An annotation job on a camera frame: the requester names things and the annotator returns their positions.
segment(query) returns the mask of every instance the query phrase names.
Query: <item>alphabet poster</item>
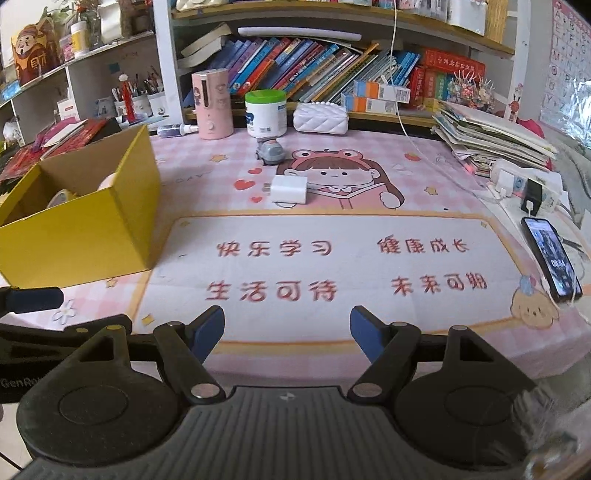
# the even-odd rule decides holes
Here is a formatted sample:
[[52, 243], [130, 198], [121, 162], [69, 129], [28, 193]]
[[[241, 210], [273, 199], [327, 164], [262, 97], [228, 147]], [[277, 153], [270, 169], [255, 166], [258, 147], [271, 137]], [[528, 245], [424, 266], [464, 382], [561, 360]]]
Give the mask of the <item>alphabet poster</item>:
[[540, 120], [586, 145], [591, 113], [591, 27], [567, 2], [553, 2], [552, 47]]

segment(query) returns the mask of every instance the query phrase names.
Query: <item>red bottle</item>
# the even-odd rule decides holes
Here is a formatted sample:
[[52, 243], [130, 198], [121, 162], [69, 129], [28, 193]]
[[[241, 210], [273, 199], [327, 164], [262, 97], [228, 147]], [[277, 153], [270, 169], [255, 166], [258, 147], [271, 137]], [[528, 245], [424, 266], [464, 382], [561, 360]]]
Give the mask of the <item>red bottle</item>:
[[127, 120], [130, 124], [135, 122], [135, 111], [134, 101], [131, 98], [131, 88], [129, 87], [128, 76], [124, 73], [119, 75], [119, 81], [121, 83], [119, 89], [121, 90], [121, 96], [125, 102], [125, 110], [127, 111]]

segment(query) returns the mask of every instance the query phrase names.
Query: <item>cartoon girl illustration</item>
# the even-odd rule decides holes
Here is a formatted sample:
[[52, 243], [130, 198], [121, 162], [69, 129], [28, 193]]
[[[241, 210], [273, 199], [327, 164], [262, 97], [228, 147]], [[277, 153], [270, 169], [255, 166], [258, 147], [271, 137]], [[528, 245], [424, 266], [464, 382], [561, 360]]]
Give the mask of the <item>cartoon girl illustration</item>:
[[[404, 196], [389, 180], [384, 169], [355, 150], [296, 150], [292, 159], [277, 167], [278, 175], [308, 178], [308, 203], [315, 207], [342, 209], [398, 208]], [[278, 203], [292, 208], [294, 203]]]

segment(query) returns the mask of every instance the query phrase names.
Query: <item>small bottle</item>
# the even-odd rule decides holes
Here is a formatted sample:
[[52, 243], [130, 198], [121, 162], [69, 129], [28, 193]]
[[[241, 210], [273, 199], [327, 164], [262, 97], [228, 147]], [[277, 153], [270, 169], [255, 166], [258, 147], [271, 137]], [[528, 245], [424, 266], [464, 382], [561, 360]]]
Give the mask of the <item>small bottle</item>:
[[119, 89], [121, 90], [121, 96], [123, 97], [123, 102], [125, 103], [125, 110], [127, 111], [127, 120], [130, 124], [135, 122], [135, 110], [134, 110], [134, 101], [131, 98], [131, 88], [129, 87], [128, 76], [123, 73], [119, 75], [119, 81], [121, 85]]
[[160, 138], [184, 137], [187, 134], [199, 132], [198, 125], [162, 125], [158, 127], [157, 133]]

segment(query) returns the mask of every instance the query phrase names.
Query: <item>red heart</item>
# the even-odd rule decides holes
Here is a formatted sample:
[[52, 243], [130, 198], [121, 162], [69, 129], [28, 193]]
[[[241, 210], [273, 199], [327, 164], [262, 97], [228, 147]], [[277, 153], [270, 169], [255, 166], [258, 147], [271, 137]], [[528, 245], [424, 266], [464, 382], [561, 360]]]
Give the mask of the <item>red heart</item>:
[[252, 180], [246, 181], [246, 180], [237, 180], [234, 182], [234, 188], [236, 190], [246, 190], [249, 189], [250, 187], [254, 187], [255, 182], [253, 182]]

